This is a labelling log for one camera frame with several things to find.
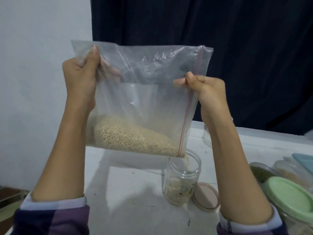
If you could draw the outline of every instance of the curtain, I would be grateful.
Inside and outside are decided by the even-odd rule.
[[[91,11],[95,41],[213,47],[207,76],[225,81],[236,126],[313,128],[313,0],[91,0]]]

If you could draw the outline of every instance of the fingernail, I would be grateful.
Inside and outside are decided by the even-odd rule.
[[[99,48],[98,48],[97,46],[93,45],[92,48],[91,48],[91,51],[92,51],[95,55],[97,55],[97,54],[99,53]]]
[[[191,80],[194,77],[194,75],[192,72],[187,72],[186,77],[188,80]]]

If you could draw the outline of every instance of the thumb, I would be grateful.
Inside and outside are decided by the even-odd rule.
[[[100,63],[100,51],[98,46],[94,45],[92,46],[90,52],[86,57],[86,65],[84,66],[84,69],[94,73],[99,63]]]
[[[186,83],[191,89],[197,91],[198,93],[201,91],[204,83],[199,82],[192,72],[187,72],[186,74]]]

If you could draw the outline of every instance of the shirt cuff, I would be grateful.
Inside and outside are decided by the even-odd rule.
[[[74,209],[80,208],[87,204],[86,197],[81,197],[72,200],[61,201],[45,201],[34,202],[31,197],[31,193],[28,193],[25,200],[20,206],[21,210],[59,210],[59,209]]]
[[[232,233],[260,233],[279,228],[280,226],[282,226],[283,222],[281,221],[277,209],[274,206],[272,206],[272,209],[273,209],[272,218],[267,223],[259,225],[243,225],[232,221],[228,221],[224,218],[223,214],[220,211],[219,219],[221,223],[221,228],[227,232],[230,232],[231,230]]]

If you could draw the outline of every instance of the person's left hand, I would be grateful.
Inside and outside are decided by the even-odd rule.
[[[100,62],[100,51],[93,46],[81,67],[76,58],[62,64],[67,91],[67,103],[86,106],[90,112],[95,107],[96,69]]]

